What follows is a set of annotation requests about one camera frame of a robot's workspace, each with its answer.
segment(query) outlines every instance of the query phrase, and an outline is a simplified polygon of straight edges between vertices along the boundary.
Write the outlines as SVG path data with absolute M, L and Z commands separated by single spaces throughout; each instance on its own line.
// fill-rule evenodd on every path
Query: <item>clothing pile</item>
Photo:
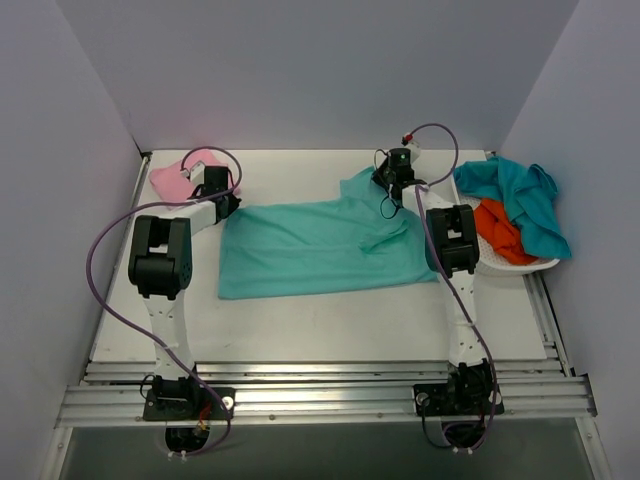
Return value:
M 495 156 L 459 166 L 454 179 L 460 193 L 482 199 L 474 211 L 478 234 L 510 263 L 571 257 L 553 211 L 558 187 L 541 166 Z

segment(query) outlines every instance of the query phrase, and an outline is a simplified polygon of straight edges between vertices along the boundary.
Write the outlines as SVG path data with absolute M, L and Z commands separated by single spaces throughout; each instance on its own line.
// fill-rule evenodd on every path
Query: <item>orange cloth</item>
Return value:
M 493 250 L 514 265 L 529 265 L 537 260 L 524 252 L 520 230 L 511 225 L 502 202 L 483 198 L 473 212 L 476 230 L 493 247 Z

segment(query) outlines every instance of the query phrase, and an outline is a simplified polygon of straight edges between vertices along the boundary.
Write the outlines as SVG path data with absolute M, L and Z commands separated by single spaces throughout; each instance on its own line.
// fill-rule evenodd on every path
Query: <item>white tabletop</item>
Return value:
M 246 150 L 242 163 L 242 206 L 331 200 L 339 181 L 372 164 L 362 150 Z M 150 168 L 182 158 L 183 151 L 154 152 Z M 414 165 L 426 180 L 450 167 L 451 151 L 425 151 Z M 481 151 L 462 151 L 461 162 L 481 160 Z M 453 201 L 452 183 L 435 188 Z M 148 178 L 139 203 L 158 200 Z M 161 208 L 145 214 L 158 214 Z M 326 295 L 220 300 L 218 257 L 222 224 L 193 237 L 194 272 L 186 293 L 191 351 L 200 362 L 359 362 L 447 359 L 444 304 L 437 283 Z M 149 317 L 127 278 L 127 245 L 109 297 L 110 305 L 150 329 Z M 521 277 L 476 275 L 478 327 L 497 360 L 546 358 Z M 153 362 L 147 338 L 103 315 L 92 356 L 97 362 Z

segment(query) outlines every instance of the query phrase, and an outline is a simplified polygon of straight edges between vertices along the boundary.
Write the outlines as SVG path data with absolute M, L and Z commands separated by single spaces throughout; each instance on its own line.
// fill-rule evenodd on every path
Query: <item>white laundry basket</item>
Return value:
M 467 197 L 466 195 L 458 194 L 458 189 L 453 189 L 456 197 L 456 203 L 468 204 L 474 210 L 480 205 L 481 200 L 475 197 Z M 557 258 L 539 258 L 529 265 L 512 265 L 502 255 L 498 255 L 493 251 L 493 247 L 489 243 L 478 235 L 478 246 L 480 247 L 480 261 L 477 265 L 477 270 L 485 275 L 493 277 L 511 277 L 518 275 L 526 275 L 527 273 L 533 273 L 538 270 L 546 270 L 554 265 L 557 265 L 560 261 Z

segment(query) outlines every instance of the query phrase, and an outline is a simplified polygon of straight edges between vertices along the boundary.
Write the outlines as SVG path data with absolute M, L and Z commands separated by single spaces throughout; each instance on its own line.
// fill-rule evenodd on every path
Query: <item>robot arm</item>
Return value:
M 427 262 L 431 270 L 438 272 L 445 300 L 450 367 L 446 385 L 423 390 L 415 386 L 414 390 L 430 398 L 420 405 L 427 410 L 426 416 L 481 414 L 489 410 L 494 378 L 488 355 L 475 330 L 474 273 L 480 251 L 473 210 L 469 205 L 455 205 L 442 199 L 427 186 L 416 187 L 425 185 L 415 178 L 411 167 L 419 154 L 415 146 L 391 149 L 372 176 L 372 180 L 389 193 L 396 208 L 406 208 L 419 216 L 424 214 L 435 254 L 446 275 L 445 279 L 427 244 Z M 423 212 L 419 210 L 416 189 Z M 471 322 L 452 289 L 460 297 Z
M 203 173 L 203 183 L 197 189 L 202 197 L 229 188 L 227 167 L 205 167 Z M 153 334 L 193 371 L 197 371 L 197 366 L 189 349 L 184 317 L 184 295 L 193 271 L 191 237 L 227 218 L 239 203 L 238 198 L 229 194 L 160 216 L 141 215 L 134 224 L 129 280 L 142 295 Z M 156 344 L 155 349 L 154 379 L 143 418 L 192 418 L 202 408 L 202 389 L 171 360 L 164 348 Z
M 476 238 L 473 211 L 467 205 L 455 205 L 427 190 L 420 191 L 422 205 L 426 209 L 430 230 L 440 263 L 443 265 L 449 281 L 462 299 L 472 320 L 476 321 L 474 298 L 474 271 L 480 255 Z M 402 193 L 402 205 L 419 215 L 413 188 Z M 437 268 L 428 252 L 429 267 Z M 462 309 L 454 298 L 451 288 L 438 273 L 442 295 L 445 299 L 447 329 L 449 333 L 449 363 L 455 367 L 480 365 L 486 354 Z

